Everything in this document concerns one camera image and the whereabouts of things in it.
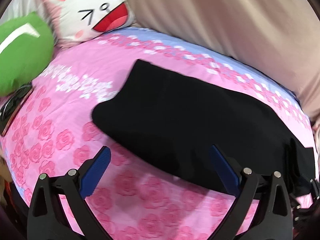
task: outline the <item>white pillow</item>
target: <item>white pillow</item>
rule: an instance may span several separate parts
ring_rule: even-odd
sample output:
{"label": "white pillow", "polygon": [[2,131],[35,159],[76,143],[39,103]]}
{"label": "white pillow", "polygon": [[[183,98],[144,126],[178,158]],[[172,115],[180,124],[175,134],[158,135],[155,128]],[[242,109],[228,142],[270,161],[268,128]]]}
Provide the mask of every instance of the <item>white pillow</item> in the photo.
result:
{"label": "white pillow", "polygon": [[127,27],[134,14],[126,0],[43,0],[58,38],[69,48],[103,32]]}

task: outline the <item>folded black fabric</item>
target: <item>folded black fabric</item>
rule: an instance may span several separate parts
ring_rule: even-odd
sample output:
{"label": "folded black fabric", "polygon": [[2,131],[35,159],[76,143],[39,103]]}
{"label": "folded black fabric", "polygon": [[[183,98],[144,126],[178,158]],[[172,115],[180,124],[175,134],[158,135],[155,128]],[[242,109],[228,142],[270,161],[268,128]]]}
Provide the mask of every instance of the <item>folded black fabric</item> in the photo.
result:
{"label": "folded black fabric", "polygon": [[120,92],[98,104],[93,122],[128,150],[208,189],[225,192],[209,147],[259,174],[281,172],[296,196],[315,178],[313,148],[305,148],[261,101],[137,60]]}

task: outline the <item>bed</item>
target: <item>bed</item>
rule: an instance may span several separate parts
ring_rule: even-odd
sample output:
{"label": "bed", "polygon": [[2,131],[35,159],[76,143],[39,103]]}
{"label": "bed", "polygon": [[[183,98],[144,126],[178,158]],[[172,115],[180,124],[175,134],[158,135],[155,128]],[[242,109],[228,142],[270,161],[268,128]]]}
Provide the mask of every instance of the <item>bed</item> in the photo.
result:
{"label": "bed", "polygon": [[[112,151],[111,164],[86,201],[115,239],[206,239],[221,222],[233,196],[154,168],[92,124],[94,106],[117,94],[138,58],[255,97],[271,106],[305,147],[315,148],[309,119],[297,99],[272,79],[201,46],[128,27],[58,51],[33,81],[35,91],[0,139],[14,183],[28,205],[39,174],[63,175],[106,145]],[[80,232],[66,199],[61,201],[72,228]],[[310,196],[299,201],[302,207],[312,203]],[[241,232],[257,204],[252,203]]]}

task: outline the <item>blue gripper pad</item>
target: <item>blue gripper pad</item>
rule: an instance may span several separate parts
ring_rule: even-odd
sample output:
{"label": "blue gripper pad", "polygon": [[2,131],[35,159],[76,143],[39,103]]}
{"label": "blue gripper pad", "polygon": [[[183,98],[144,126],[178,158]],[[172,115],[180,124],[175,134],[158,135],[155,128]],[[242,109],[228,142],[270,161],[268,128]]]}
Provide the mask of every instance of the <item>blue gripper pad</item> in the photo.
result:
{"label": "blue gripper pad", "polygon": [[83,199],[91,196],[97,187],[111,161],[111,151],[108,147],[104,146],[92,160],[87,161],[93,162],[81,178],[79,193]]}
{"label": "blue gripper pad", "polygon": [[210,158],[227,192],[238,197],[240,194],[240,179],[215,145],[210,147]]}

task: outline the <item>pink cheek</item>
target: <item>pink cheek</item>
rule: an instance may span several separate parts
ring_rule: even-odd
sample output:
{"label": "pink cheek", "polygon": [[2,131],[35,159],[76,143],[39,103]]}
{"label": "pink cheek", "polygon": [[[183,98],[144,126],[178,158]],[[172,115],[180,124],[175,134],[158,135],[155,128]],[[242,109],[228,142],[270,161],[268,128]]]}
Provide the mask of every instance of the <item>pink cheek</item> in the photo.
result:
{"label": "pink cheek", "polygon": [[80,30],[75,34],[75,38],[79,39],[84,34],[84,30]]}

